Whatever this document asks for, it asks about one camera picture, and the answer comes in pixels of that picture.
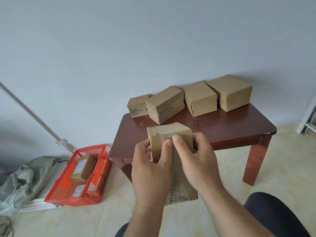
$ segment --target corrugated cardboard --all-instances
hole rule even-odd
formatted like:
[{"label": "corrugated cardboard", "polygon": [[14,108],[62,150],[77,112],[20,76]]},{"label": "corrugated cardboard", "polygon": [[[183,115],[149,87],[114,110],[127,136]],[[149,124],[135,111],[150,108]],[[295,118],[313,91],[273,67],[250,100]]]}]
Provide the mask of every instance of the corrugated cardboard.
[{"label": "corrugated cardboard", "polygon": [[217,94],[204,81],[183,86],[182,89],[193,117],[217,110]]},{"label": "corrugated cardboard", "polygon": [[[166,139],[171,139],[174,134],[180,135],[188,148],[193,151],[192,131],[178,122],[155,127],[147,127],[151,146],[153,163],[158,163],[162,144]],[[198,199],[198,192],[191,186],[184,175],[181,159],[177,150],[172,149],[172,186],[165,205]]]},{"label": "corrugated cardboard", "polygon": [[149,99],[150,95],[143,95],[130,98],[127,107],[132,115],[132,118],[148,115],[146,107],[146,100]]},{"label": "corrugated cardboard", "polygon": [[93,163],[94,158],[91,155],[80,157],[70,179],[73,182],[86,183],[91,174]]},{"label": "corrugated cardboard", "polygon": [[216,92],[219,106],[225,111],[231,111],[250,102],[252,85],[230,75],[210,80],[207,84]]},{"label": "corrugated cardboard", "polygon": [[161,124],[184,109],[184,92],[176,87],[168,87],[146,100],[146,106],[149,117]]}]

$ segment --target metal frame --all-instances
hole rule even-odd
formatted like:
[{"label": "metal frame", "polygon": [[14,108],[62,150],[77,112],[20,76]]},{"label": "metal frame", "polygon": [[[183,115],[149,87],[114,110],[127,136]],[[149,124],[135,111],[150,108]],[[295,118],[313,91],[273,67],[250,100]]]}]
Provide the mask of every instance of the metal frame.
[{"label": "metal frame", "polygon": [[316,95],[312,99],[311,104],[306,110],[306,113],[300,123],[300,125],[297,128],[297,133],[304,134],[307,129],[310,129],[311,131],[316,133],[316,126],[312,124],[312,121],[314,120],[316,116]]}]

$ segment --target left hand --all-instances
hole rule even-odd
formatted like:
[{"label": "left hand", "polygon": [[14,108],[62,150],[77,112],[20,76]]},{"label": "left hand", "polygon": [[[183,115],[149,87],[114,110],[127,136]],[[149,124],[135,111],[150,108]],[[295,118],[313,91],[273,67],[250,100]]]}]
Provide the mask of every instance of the left hand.
[{"label": "left hand", "polygon": [[136,207],[140,209],[164,207],[171,189],[172,140],[163,143],[157,164],[147,159],[146,149],[149,145],[149,139],[138,143],[133,158],[133,188]]}]

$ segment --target floor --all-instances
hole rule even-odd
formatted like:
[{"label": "floor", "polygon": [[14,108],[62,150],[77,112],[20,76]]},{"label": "floor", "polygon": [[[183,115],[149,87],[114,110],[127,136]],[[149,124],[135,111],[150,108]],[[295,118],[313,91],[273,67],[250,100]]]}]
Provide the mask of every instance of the floor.
[{"label": "floor", "polygon": [[[255,191],[281,199],[316,236],[316,138],[296,132],[273,136],[255,186],[242,177],[250,147],[216,151],[227,190],[240,202]],[[113,237],[134,208],[132,184],[113,165],[102,202],[82,207],[21,213],[13,218],[14,236]],[[160,236],[217,236],[201,198],[164,209]]]}]

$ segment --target wooden table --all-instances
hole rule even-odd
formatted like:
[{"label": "wooden table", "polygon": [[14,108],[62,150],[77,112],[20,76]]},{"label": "wooden table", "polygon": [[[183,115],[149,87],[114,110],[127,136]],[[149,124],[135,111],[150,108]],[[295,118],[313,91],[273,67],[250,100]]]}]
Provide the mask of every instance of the wooden table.
[{"label": "wooden table", "polygon": [[[179,122],[192,132],[203,132],[214,150],[249,146],[243,182],[254,185],[272,135],[277,128],[252,104],[225,112],[222,109],[192,117],[188,108],[163,124]],[[157,126],[149,116],[132,118],[125,114],[118,128],[109,157],[132,181],[132,161],[135,145],[148,138],[147,127]]]}]

